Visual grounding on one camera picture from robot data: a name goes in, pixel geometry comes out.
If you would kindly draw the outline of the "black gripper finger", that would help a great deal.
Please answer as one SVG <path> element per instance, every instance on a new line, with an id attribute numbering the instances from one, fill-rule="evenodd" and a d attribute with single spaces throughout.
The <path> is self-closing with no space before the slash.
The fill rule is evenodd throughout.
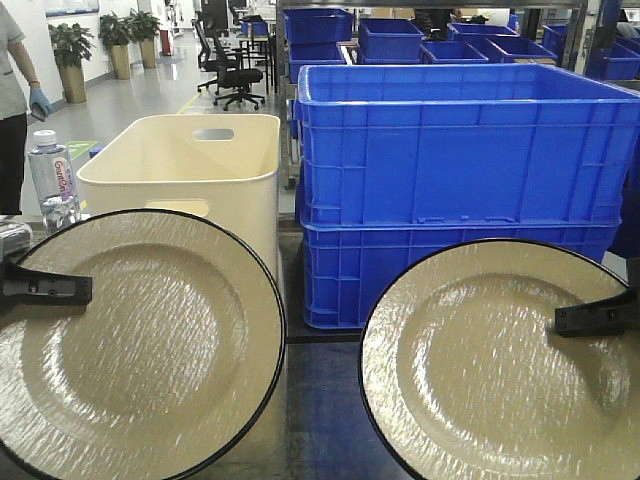
<path id="1" fill-rule="evenodd" d="M 555 310 L 554 331 L 562 337 L 619 336 L 638 330 L 638 289 Z"/>
<path id="2" fill-rule="evenodd" d="M 1 262 L 2 305 L 88 305 L 93 298 L 93 278 L 30 270 Z"/>

